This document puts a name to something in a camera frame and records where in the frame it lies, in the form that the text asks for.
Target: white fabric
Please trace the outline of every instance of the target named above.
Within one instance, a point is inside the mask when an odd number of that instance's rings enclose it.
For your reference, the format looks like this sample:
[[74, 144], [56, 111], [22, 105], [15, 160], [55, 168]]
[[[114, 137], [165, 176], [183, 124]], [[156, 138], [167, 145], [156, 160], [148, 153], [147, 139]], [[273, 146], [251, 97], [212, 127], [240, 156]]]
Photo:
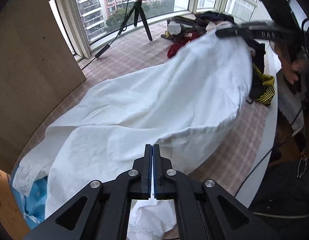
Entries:
[[[91, 88], [21, 160], [13, 187], [27, 196], [36, 179], [49, 175], [47, 218], [91, 180], [106, 182], [131, 169], [146, 144], [159, 143], [173, 168], [188, 174], [233, 129], [251, 82], [244, 40], [207, 33], [166, 64]], [[130, 240], [159, 239], [174, 226], [173, 216], [167, 202], [138, 201], [131, 212]]]

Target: metal screw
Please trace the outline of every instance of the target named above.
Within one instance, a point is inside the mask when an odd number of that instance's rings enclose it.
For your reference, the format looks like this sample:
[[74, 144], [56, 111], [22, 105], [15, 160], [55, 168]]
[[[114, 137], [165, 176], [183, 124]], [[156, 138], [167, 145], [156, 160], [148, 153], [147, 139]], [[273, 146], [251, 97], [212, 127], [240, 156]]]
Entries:
[[137, 170], [130, 170], [129, 172], [128, 172], [128, 174], [130, 175], [130, 176], [137, 176], [138, 175], [138, 171]]
[[94, 181], [90, 182], [90, 187], [92, 187], [92, 188], [97, 188], [99, 186], [100, 186], [100, 181], [98, 181], [98, 180], [94, 180]]
[[169, 169], [169, 170], [167, 170], [167, 174], [169, 176], [174, 176], [174, 175], [176, 175], [176, 171], [174, 169]]
[[214, 185], [216, 185], [216, 183], [212, 179], [207, 179], [204, 184], [206, 185], [206, 187], [214, 187]]

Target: cardboard panel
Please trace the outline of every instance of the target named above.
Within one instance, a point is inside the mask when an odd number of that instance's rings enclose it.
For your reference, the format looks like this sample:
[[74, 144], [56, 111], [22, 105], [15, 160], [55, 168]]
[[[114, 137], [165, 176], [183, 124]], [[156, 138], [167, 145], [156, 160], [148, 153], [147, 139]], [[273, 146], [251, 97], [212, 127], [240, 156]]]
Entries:
[[0, 13], [0, 169], [10, 173], [45, 117], [85, 76], [48, 0], [10, 0]]

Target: yellow and black striped bag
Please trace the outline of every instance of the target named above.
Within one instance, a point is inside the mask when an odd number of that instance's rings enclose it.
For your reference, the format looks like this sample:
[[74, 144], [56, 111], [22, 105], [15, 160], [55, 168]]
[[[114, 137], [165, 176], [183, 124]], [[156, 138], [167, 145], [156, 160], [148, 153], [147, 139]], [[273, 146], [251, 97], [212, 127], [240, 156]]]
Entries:
[[256, 100], [266, 106], [270, 105], [275, 95], [274, 76], [261, 73], [257, 66], [252, 63], [253, 78], [250, 99]]

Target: tripod leg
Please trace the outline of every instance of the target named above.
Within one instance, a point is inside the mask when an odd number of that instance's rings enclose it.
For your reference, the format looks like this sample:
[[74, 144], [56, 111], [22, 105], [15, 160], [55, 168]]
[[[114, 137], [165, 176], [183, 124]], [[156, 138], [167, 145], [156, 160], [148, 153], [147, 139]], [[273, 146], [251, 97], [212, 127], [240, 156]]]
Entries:
[[135, 18], [134, 18], [134, 21], [133, 21], [133, 25], [135, 27], [137, 26], [137, 23], [138, 23], [138, 17], [139, 17], [139, 11], [136, 9], [135, 10]]
[[147, 35], [148, 35], [148, 39], [149, 39], [150, 41], [152, 41], [152, 37], [151, 37], [150, 30], [149, 30], [149, 25], [148, 25], [148, 23], [147, 23], [147, 18], [146, 18], [146, 16], [145, 16], [145, 12], [143, 11], [142, 7], [138, 8], [138, 11], [139, 11], [141, 20], [142, 20], [142, 22], [143, 22], [143, 26], [145, 27], [146, 33], [147, 33]]
[[[122, 26], [124, 26], [124, 25], [128, 22], [128, 20], [129, 20], [131, 14], [133, 14], [133, 11], [134, 11], [134, 10], [135, 10], [135, 8], [132, 7], [131, 10], [129, 11], [127, 17], [125, 18], [124, 22], [122, 23]], [[121, 33], [122, 33], [122, 28], [120, 27], [118, 36], [119, 36]]]

